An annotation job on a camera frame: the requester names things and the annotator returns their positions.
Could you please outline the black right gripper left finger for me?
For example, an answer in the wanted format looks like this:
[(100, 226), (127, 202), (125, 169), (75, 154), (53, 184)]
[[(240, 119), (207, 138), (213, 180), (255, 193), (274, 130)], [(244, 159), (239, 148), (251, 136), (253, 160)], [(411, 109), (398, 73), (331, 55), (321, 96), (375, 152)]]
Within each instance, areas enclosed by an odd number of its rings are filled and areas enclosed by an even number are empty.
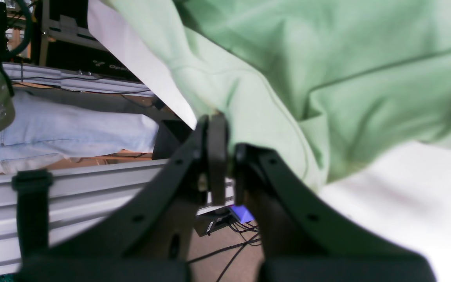
[(17, 282), (190, 282), (198, 210), (226, 203), (227, 120), (203, 116), (130, 201), (101, 222), (23, 261)]

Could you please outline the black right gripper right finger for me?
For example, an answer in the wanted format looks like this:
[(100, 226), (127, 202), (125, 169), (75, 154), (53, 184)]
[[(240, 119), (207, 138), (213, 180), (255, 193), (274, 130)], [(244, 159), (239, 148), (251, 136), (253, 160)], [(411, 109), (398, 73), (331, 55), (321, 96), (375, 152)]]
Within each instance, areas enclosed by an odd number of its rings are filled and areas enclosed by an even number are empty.
[(428, 261), (337, 212), (276, 151), (235, 148), (236, 192), (258, 223), (258, 282), (435, 282)]

